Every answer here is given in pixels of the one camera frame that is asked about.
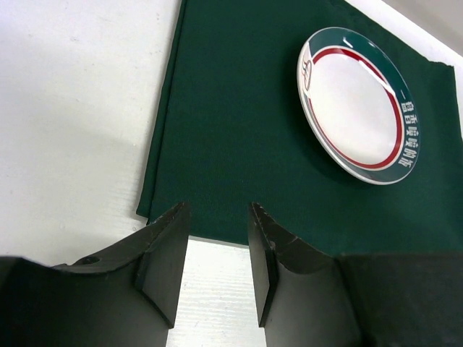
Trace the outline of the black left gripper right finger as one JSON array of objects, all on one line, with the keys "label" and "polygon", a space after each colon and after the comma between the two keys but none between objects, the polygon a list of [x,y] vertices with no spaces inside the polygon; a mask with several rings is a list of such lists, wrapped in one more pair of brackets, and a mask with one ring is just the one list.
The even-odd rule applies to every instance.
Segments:
[{"label": "black left gripper right finger", "polygon": [[327,255],[249,207],[258,324],[268,346],[460,346],[462,255]]}]

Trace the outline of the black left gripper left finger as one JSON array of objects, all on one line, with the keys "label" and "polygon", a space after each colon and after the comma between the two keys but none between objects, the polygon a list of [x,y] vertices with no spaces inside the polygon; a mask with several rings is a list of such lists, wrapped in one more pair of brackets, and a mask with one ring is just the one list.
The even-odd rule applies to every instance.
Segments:
[{"label": "black left gripper left finger", "polygon": [[181,202],[72,265],[1,258],[3,346],[165,346],[190,230]]}]

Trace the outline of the dark green cloth placemat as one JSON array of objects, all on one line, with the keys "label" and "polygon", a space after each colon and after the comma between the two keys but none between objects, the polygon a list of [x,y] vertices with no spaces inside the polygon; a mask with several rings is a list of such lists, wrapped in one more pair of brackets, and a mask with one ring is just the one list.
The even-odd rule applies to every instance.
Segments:
[{"label": "dark green cloth placemat", "polygon": [[[316,30],[355,30],[388,55],[417,106],[413,172],[367,184],[316,140],[296,64]],[[183,1],[137,214],[192,206],[195,236],[247,243],[247,206],[329,254],[462,249],[462,134],[454,69],[345,1]]]}]

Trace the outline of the white plate green red rim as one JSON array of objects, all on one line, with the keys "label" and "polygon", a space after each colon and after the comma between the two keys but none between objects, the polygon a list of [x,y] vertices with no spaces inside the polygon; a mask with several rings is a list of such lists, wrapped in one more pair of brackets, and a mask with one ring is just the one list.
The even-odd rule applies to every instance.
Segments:
[{"label": "white plate green red rim", "polygon": [[344,27],[326,27],[304,43],[297,89],[307,122],[331,158],[357,179],[395,184],[420,154],[412,94],[389,57]]}]

